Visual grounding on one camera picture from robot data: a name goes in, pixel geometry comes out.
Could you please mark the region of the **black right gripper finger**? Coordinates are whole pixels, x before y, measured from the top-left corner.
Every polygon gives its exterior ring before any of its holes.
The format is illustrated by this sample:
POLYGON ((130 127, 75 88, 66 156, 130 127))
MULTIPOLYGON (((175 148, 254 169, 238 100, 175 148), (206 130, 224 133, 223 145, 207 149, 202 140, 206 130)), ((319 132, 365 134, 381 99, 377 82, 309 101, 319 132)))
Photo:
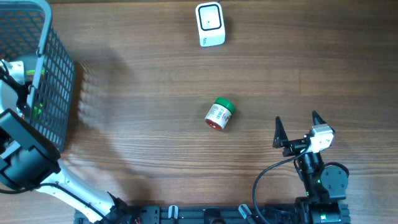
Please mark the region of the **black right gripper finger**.
POLYGON ((322 119, 322 117, 315 111, 312 111, 312 119, 313 119, 313 124, 316 125, 321 125, 321 124, 326 124, 326 121, 322 119))
POLYGON ((275 118, 275 133, 272 143, 273 148, 281 148, 289 145, 289 139, 279 116, 275 118))

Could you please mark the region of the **green lid jar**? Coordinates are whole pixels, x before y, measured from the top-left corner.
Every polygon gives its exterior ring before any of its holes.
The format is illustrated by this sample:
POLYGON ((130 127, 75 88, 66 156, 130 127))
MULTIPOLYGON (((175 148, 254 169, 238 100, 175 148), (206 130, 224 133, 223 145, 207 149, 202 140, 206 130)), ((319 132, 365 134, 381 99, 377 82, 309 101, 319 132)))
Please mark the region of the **green lid jar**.
POLYGON ((207 115, 205 122, 216 130, 223 130, 235 111, 235 105, 226 98, 217 98, 207 115))

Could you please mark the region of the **green snack packet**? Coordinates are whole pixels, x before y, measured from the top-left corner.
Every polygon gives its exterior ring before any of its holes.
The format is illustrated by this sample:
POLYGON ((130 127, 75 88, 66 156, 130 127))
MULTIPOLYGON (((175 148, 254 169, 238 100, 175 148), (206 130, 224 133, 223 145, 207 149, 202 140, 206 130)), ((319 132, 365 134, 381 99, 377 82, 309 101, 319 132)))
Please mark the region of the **green snack packet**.
MULTIPOLYGON (((33 80, 34 80, 34 75, 35 75, 35 70, 27 70, 27 71, 25 72, 25 83, 26 83, 26 84, 32 83, 33 80)), ((36 116, 36 115, 38 115, 38 114, 41 114, 41 110, 38 109, 38 107, 35 106, 35 107, 34 107, 33 115, 36 116)))

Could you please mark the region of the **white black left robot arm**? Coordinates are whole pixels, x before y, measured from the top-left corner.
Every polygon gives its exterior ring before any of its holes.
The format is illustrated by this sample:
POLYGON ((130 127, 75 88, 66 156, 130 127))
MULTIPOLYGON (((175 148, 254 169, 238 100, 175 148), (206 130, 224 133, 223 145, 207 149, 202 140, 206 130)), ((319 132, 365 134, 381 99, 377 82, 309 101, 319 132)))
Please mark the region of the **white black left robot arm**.
POLYGON ((1 112, 1 193, 38 191, 75 208, 91 223, 133 223, 135 213, 120 198, 95 189, 75 175, 60 152, 12 108, 1 112))

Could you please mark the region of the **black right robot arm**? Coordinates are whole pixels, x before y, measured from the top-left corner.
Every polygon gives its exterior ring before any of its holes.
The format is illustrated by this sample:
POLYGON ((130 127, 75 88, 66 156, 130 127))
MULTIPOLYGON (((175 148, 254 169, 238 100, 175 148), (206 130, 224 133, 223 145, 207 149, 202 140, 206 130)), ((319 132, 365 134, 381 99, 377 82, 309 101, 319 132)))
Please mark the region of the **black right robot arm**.
POLYGON ((316 112, 313 126, 302 139, 290 140, 282 121, 275 118, 274 148, 283 148, 284 157, 294 156, 294 166, 302 180, 306 197, 294 203, 293 223, 350 223, 346 199, 349 170, 338 162, 325 163, 321 152, 333 142, 335 130, 316 112))

